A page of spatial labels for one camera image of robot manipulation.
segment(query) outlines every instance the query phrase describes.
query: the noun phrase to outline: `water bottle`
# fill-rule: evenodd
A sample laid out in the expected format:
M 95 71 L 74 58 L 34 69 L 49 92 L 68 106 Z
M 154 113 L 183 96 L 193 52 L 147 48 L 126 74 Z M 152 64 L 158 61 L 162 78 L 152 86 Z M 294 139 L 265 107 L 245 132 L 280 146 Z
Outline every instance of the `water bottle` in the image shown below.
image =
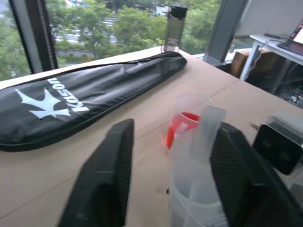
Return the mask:
M 179 51 L 186 12 L 187 7 L 184 4 L 175 3 L 169 7 L 166 37 L 162 52 Z

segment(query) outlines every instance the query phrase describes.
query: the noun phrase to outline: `table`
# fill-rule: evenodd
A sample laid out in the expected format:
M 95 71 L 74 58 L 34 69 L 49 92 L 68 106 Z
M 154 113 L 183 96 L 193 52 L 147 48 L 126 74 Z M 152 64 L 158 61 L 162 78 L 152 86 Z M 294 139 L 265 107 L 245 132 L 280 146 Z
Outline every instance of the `table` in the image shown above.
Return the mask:
M 269 51 L 272 51 L 272 52 L 286 58 L 286 61 L 285 61 L 284 65 L 282 66 L 282 68 L 281 68 L 278 76 L 276 77 L 276 79 L 272 85 L 272 88 L 270 90 L 270 93 L 273 94 L 276 91 L 280 82 L 282 81 L 283 76 L 286 74 L 290 63 L 293 61 L 300 65 L 303 65 L 303 56 L 300 56 L 296 53 L 293 53 L 293 52 L 290 52 L 290 51 L 287 51 L 285 49 L 278 47 L 277 44 L 280 43 L 281 39 L 275 39 L 275 38 L 267 37 L 264 35 L 251 35 L 250 37 L 252 39 L 254 39 L 255 42 L 252 46 L 250 55 L 248 56 L 246 63 L 244 65 L 243 71 L 240 76 L 240 80 L 246 80 L 247 77 L 249 76 L 250 68 L 251 68 L 254 60 L 256 59 L 256 56 L 258 56 L 260 53 L 259 47 L 262 47 L 262 48 L 264 47 L 264 48 L 268 49 Z
M 159 51 L 159 48 L 152 48 L 84 65 L 134 60 Z M 135 119 L 136 138 L 127 226 L 168 226 L 166 189 L 171 160 L 164 137 L 174 101 L 181 94 L 211 96 L 214 106 L 227 110 L 225 121 L 242 130 L 250 143 L 256 135 L 250 122 L 259 125 L 277 110 L 302 118 L 301 109 L 185 52 L 181 54 L 188 61 L 181 72 L 85 130 L 45 148 L 20 153 L 0 152 L 0 226 L 55 226 L 81 165 L 107 130 L 126 118 Z M 66 69 L 39 73 L 27 79 L 42 78 L 61 70 Z M 0 82 L 0 87 L 14 83 L 18 81 Z

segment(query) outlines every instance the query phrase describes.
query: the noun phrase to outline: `desk leg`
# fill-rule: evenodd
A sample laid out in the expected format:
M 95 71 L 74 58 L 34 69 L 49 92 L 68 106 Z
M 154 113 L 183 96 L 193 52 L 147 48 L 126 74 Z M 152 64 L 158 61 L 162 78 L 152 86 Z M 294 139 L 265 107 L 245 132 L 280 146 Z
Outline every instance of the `desk leg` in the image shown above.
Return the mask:
M 284 64 L 283 64 L 281 70 L 279 71 L 279 74 L 278 74 L 278 76 L 276 77 L 276 79 L 275 79 L 275 81 L 274 81 L 274 83 L 273 83 L 273 86 L 272 86 L 271 89 L 270 89 L 270 93 L 271 93 L 271 94 L 274 94 L 274 93 L 275 93 L 275 91 L 276 91 L 276 89 L 278 88 L 279 84 L 281 83 L 283 77 L 285 76 L 287 70 L 289 69 L 289 66 L 290 66 L 290 63 L 291 63 L 291 62 L 292 62 L 291 60 L 285 59 L 285 62 L 284 62 Z
M 248 56 L 247 60 L 246 60 L 246 63 L 244 65 L 244 68 L 242 70 L 242 73 L 241 73 L 241 76 L 240 76 L 240 80 L 246 80 L 247 77 L 249 76 L 250 74 L 250 68 L 251 68 L 251 65 L 253 63 L 253 60 L 255 60 L 255 56 L 258 52 L 258 48 L 259 48 L 259 45 L 257 42 L 255 42 L 252 46 L 252 49 L 251 49 L 251 52 L 250 52 L 250 55 Z

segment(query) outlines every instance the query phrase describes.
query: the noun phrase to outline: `plastic measuring cup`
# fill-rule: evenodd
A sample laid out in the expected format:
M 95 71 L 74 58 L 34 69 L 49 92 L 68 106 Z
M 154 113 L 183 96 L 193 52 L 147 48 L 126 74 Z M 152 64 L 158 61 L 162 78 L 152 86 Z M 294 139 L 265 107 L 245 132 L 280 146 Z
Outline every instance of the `plastic measuring cup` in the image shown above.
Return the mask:
M 177 136 L 198 126 L 204 108 L 209 105 L 212 105 L 212 101 L 208 96 L 184 94 L 177 98 L 165 139 L 168 148 Z

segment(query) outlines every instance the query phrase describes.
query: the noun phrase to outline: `white wall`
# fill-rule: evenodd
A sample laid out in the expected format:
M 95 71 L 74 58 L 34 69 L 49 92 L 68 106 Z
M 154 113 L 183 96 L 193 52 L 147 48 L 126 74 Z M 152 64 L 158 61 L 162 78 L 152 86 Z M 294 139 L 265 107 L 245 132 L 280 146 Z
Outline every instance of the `white wall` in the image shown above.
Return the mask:
M 303 18 L 303 0 L 250 0 L 237 35 L 290 35 Z

